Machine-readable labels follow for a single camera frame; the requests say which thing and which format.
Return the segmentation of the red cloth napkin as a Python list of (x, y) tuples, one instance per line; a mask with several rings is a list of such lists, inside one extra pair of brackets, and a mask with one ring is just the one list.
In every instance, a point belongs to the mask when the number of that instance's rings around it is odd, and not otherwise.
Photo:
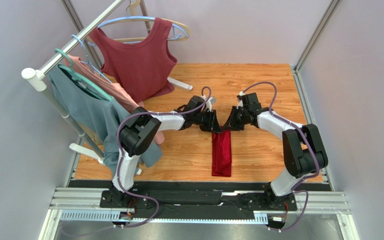
[(212, 134), (212, 176), (232, 176), (232, 144), (231, 132), (223, 130), (222, 133)]

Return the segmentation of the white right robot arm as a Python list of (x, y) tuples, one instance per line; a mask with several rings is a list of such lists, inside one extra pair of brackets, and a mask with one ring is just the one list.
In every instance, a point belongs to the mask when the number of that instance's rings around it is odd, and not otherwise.
[(242, 131), (252, 125), (282, 141), (284, 169), (265, 190), (267, 204), (280, 204), (304, 180), (316, 177), (329, 160), (318, 127), (300, 124), (277, 114), (271, 107), (262, 107), (256, 93), (237, 96), (224, 130)]

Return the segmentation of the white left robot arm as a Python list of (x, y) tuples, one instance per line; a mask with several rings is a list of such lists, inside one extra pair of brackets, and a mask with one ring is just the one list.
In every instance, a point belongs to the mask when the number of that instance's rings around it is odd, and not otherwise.
[(194, 95), (187, 104), (170, 112), (151, 112), (137, 107), (123, 120), (116, 133), (119, 160), (112, 191), (126, 194), (133, 187), (138, 161), (151, 147), (158, 132), (182, 131), (192, 125), (199, 126), (203, 132), (222, 133), (216, 111), (204, 95)]

